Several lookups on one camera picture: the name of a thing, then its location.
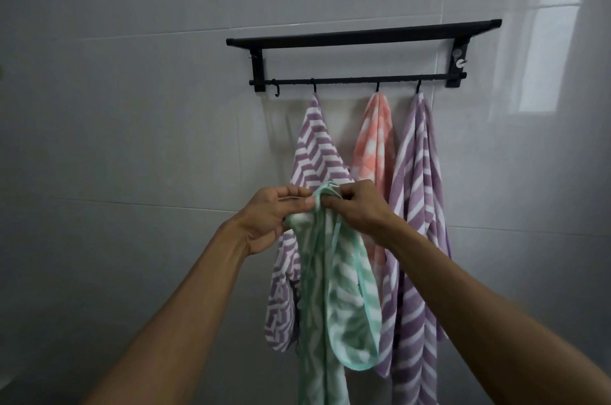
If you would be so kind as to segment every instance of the right hand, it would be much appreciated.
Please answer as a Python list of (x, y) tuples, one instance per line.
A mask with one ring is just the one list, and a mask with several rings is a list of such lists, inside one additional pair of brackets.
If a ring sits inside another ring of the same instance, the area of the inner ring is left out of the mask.
[(338, 212), (356, 231), (368, 234), (384, 247), (384, 235), (399, 218), (384, 200), (371, 180), (345, 183), (336, 189), (343, 199), (324, 195), (320, 203)]

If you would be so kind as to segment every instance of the purple striped towel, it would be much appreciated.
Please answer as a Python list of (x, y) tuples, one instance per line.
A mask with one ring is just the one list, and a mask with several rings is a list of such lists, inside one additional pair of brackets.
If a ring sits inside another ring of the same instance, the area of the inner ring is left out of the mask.
[[(352, 177), (331, 141), (314, 93), (297, 139), (291, 183), (314, 190), (327, 181), (340, 185), (352, 182)], [(300, 278), (297, 240), (287, 231), (280, 237), (265, 316), (265, 340), (280, 352), (299, 337)]]
[[(450, 256), (431, 109), (422, 93), (412, 103), (397, 152), (390, 207)], [(446, 338), (397, 260), (386, 250), (380, 361), (392, 373), (393, 405), (437, 404), (437, 344)]]

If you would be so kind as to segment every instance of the mint green towel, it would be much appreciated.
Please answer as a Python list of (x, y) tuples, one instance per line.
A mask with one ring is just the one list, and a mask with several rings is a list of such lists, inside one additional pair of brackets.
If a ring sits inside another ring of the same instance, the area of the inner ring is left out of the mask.
[(378, 363), (382, 315), (378, 286), (361, 235), (320, 196), (339, 196), (328, 182), (315, 193), (313, 211), (286, 218), (301, 258), (299, 405), (349, 404), (344, 366)]

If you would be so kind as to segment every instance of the towel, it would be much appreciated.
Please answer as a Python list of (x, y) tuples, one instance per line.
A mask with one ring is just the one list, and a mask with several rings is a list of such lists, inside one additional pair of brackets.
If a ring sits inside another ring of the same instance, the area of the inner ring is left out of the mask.
[[(365, 109), (363, 124), (356, 140), (350, 173), (355, 181), (370, 179), (378, 191), (388, 201), (390, 182), (395, 168), (395, 131), (392, 127), (390, 107), (386, 97), (376, 92)], [(367, 258), (376, 278), (380, 302), (382, 285), (386, 271), (386, 253), (383, 247), (376, 246), (369, 236), (363, 235)]]
[(301, 259), (302, 323), (299, 405), (347, 405), (344, 367), (368, 370), (378, 362), (382, 324), (378, 288), (359, 233), (337, 212), (321, 207), (286, 218), (294, 229)]
[[(432, 114), (422, 93), (414, 98), (397, 151), (389, 205), (450, 256)], [(393, 405), (417, 401), (436, 404), (437, 344), (446, 335), (388, 251), (386, 262), (383, 331), (376, 370), (386, 377), (392, 364)]]
[[(297, 139), (291, 183), (316, 189), (329, 180), (350, 183), (352, 177), (331, 141), (318, 95), (314, 93)], [(264, 327), (268, 345), (280, 352), (299, 337), (300, 276), (297, 241), (293, 231), (287, 231), (280, 237)]]

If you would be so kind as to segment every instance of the towel rack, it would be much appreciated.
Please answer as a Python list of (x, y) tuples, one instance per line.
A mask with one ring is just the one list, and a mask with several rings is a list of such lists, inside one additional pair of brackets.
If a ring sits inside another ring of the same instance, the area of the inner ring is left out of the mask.
[[(369, 31), (337, 31), (284, 35), (279, 37), (227, 38), (227, 46), (247, 49), (252, 59), (252, 80), (249, 84), (255, 92), (264, 92), (266, 85), (312, 85), (312, 84), (357, 84), (377, 82), (416, 82), (418, 80), (445, 80), (446, 87), (458, 88), (467, 73), (467, 46), (472, 37), (500, 28), (501, 19), (474, 23), (420, 25)], [(424, 74), (404, 76), (344, 77), (337, 79), (292, 79), (266, 80), (263, 50), (275, 48), (302, 48), (314, 46), (370, 45), (373, 43), (399, 43), (403, 41), (427, 41), (453, 39), (450, 62), (446, 74)]]

